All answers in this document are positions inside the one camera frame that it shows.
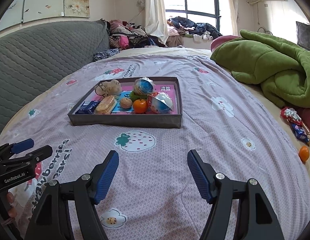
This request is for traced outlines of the person's left hand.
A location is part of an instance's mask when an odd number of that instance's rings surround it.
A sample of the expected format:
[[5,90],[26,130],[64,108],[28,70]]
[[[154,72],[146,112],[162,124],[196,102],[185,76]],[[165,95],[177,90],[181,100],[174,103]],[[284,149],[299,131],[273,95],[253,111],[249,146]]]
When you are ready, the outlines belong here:
[[17,210],[16,208],[13,206],[13,203],[15,201],[15,198],[14,198],[14,195],[11,193],[11,192],[8,192],[7,195],[7,200],[10,204],[10,209],[8,210],[8,215],[11,217],[11,218],[15,218],[17,216]]

